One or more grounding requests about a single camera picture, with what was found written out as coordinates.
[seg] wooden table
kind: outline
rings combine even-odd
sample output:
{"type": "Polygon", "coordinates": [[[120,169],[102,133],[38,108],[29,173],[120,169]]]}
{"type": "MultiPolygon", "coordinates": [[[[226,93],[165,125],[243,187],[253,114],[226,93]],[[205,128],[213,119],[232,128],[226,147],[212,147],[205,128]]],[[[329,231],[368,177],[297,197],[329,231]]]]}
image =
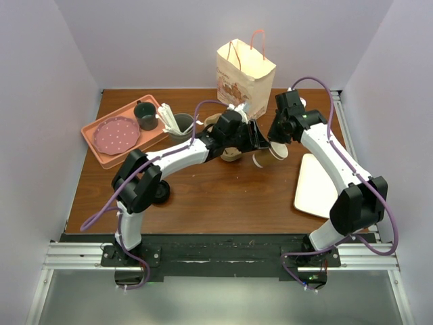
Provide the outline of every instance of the wooden table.
{"type": "MultiPolygon", "coordinates": [[[[266,115],[258,119],[266,136],[275,115],[271,93],[266,115]]],[[[161,104],[166,102],[174,113],[193,113],[197,103],[216,99],[216,89],[127,89],[105,90],[97,117],[102,117],[141,96],[152,94],[161,104]]],[[[318,109],[328,117],[329,99],[318,89],[300,90],[307,109],[318,109]]],[[[223,107],[202,106],[199,119],[204,119],[223,107]]],[[[341,128],[335,117],[333,132],[343,143],[341,128]]],[[[171,146],[169,138],[151,147],[157,151],[171,146]]],[[[270,167],[259,169],[252,162],[252,153],[235,162],[220,158],[206,164],[191,166],[167,177],[172,194],[167,203],[151,206],[145,211],[143,233],[309,233],[324,219],[297,211],[293,206],[302,156],[307,150],[297,142],[289,145],[289,157],[270,167]]],[[[104,170],[90,150],[87,150],[83,171],[66,228],[67,233],[79,233],[84,220],[100,210],[113,194],[111,180],[120,165],[104,170]]],[[[106,213],[88,232],[113,233],[116,215],[106,213]]]]}

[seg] paper bag handle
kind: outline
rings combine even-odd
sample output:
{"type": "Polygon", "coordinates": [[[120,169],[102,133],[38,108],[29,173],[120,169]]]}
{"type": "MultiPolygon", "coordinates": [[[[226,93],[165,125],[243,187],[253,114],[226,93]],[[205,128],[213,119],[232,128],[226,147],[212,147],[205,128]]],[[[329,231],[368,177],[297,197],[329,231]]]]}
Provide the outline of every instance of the paper bag handle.
{"type": "Polygon", "coordinates": [[[233,46],[233,49],[235,50],[237,61],[239,62],[239,70],[241,70],[241,60],[239,59],[239,56],[238,56],[237,51],[236,51],[236,47],[232,41],[230,41],[230,44],[229,44],[229,53],[227,54],[227,59],[229,59],[229,56],[230,56],[231,46],[233,46]]]}
{"type": "Polygon", "coordinates": [[[252,41],[254,40],[254,36],[256,36],[257,33],[263,33],[262,38],[262,50],[263,50],[263,59],[265,59],[265,31],[263,29],[258,29],[254,33],[252,33],[251,36],[251,43],[250,43],[250,49],[252,49],[252,41]]]}

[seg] dark cup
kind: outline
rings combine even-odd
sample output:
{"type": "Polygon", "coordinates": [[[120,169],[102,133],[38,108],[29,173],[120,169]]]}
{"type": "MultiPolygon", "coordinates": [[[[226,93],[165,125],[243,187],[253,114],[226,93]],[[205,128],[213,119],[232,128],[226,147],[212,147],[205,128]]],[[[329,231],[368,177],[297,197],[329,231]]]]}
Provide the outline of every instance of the dark cup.
{"type": "Polygon", "coordinates": [[[156,107],[152,103],[138,101],[134,108],[134,115],[144,131],[151,131],[158,126],[156,107]]]}

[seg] paper cup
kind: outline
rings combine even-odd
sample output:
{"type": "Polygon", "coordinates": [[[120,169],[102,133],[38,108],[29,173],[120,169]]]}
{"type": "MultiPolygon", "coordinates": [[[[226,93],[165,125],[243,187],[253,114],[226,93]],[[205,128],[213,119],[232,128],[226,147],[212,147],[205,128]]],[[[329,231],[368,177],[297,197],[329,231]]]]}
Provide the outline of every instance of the paper cup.
{"type": "Polygon", "coordinates": [[[252,155],[252,161],[258,168],[266,167],[276,161],[286,159],[289,150],[285,144],[271,142],[269,148],[255,152],[252,155]]]}

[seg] polka dot plate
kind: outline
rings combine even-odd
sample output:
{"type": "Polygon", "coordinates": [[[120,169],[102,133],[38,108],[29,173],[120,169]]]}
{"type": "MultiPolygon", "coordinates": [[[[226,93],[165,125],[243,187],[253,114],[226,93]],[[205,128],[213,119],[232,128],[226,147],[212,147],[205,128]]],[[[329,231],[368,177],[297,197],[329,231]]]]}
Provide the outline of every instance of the polka dot plate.
{"type": "Polygon", "coordinates": [[[93,145],[97,151],[114,156],[131,149],[139,137],[137,121],[123,116],[110,117],[97,126],[93,145]]]}

